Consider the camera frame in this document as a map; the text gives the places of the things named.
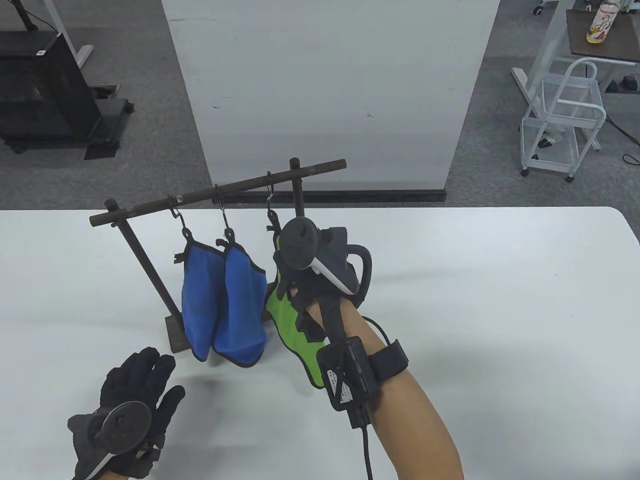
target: vr controller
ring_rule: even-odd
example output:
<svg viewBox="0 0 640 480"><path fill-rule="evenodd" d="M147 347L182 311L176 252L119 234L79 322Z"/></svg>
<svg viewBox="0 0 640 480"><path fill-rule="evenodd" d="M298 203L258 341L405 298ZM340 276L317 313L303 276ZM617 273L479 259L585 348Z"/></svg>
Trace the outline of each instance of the vr controller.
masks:
<svg viewBox="0 0 640 480"><path fill-rule="evenodd" d="M319 230L307 217L295 217L280 233L280 252L295 270L310 268L322 275L345 295L364 300L371 282L371 254L360 245L347 244L347 229L332 227ZM362 259L362 279L358 280L348 255Z"/></svg>
<svg viewBox="0 0 640 480"><path fill-rule="evenodd" d="M97 477L107 462L136 448L151 426L151 410L142 402L126 402L112 410L75 415L67 422L78 456L73 480Z"/></svg>

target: black box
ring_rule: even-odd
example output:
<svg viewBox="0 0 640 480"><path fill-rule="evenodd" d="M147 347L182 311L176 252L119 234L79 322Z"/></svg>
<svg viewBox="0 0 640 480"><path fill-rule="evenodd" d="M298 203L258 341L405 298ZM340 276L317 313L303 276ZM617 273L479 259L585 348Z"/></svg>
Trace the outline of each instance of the black box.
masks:
<svg viewBox="0 0 640 480"><path fill-rule="evenodd" d="M61 33L0 31L0 136L89 142L102 120Z"/></svg>

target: black baseboard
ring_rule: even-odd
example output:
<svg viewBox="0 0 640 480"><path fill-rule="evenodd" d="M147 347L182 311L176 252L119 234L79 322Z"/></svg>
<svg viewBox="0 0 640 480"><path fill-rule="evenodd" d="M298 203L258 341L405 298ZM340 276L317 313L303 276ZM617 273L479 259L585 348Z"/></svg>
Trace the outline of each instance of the black baseboard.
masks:
<svg viewBox="0 0 640 480"><path fill-rule="evenodd" d="M442 190L305 190L305 207L406 207L408 204L444 202L447 192ZM249 191L225 196L225 206L263 207L267 202L267 192ZM273 207L292 207L293 193L276 192L271 199Z"/></svg>

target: metal hook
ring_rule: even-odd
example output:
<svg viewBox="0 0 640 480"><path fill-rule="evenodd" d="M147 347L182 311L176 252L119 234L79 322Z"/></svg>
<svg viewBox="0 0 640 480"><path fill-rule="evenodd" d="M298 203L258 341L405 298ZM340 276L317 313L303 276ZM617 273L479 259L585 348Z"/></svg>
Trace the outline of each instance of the metal hook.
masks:
<svg viewBox="0 0 640 480"><path fill-rule="evenodd" d="M267 225L267 231L274 232L273 244L277 249L278 245L276 244L276 238L278 235L280 235L281 231L280 221L278 220L278 214L271 208L271 199L276 194L276 191L275 185L273 183L273 178L271 178L271 172L269 172L268 170L267 176L269 177L269 181L271 182L271 185L267 185L267 192L269 192L269 195L267 196L267 218L271 222L270 225Z"/></svg>
<svg viewBox="0 0 640 480"><path fill-rule="evenodd" d="M215 185L215 188L216 188L216 196L218 197L218 206L222 211L222 218L225 220L225 237L227 237L227 240L233 243L235 241L236 235L234 234L233 229L229 226L229 222L227 221L225 204L222 201L222 196L220 195L220 187L218 186L218 184Z"/></svg>
<svg viewBox="0 0 640 480"><path fill-rule="evenodd" d="M267 185L267 192L269 192L269 196L267 197L267 210L271 210L271 199L273 198L273 195L276 194L276 192L275 185L273 184L273 179L271 178L271 172L269 170L267 170L267 177L269 177L269 181L271 182L271 185Z"/></svg>
<svg viewBox="0 0 640 480"><path fill-rule="evenodd" d="M177 204L181 204L182 203L182 195L169 195L169 211L171 212L171 215L173 215L173 218L179 218L180 222L182 223L182 235L184 235L186 238L189 238L191 236L191 232L189 231L189 229L187 228L187 224L184 223L184 217L182 216L182 213L180 213L180 211L178 210L178 207L175 206L174 202Z"/></svg>

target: forearm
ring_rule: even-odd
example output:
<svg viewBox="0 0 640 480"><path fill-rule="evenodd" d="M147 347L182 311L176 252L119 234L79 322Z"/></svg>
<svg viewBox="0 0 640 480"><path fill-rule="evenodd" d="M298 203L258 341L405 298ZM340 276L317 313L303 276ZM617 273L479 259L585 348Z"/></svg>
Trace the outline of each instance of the forearm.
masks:
<svg viewBox="0 0 640 480"><path fill-rule="evenodd" d="M348 337L360 337L367 354L385 347L350 301L340 305ZM321 321L319 308L309 312ZM382 386L369 405L373 427L400 480L463 479L458 450L438 412L415 378L405 370Z"/></svg>
<svg viewBox="0 0 640 480"><path fill-rule="evenodd" d="M111 472L105 472L100 480L127 480L129 477L123 477L122 475L112 474Z"/></svg>

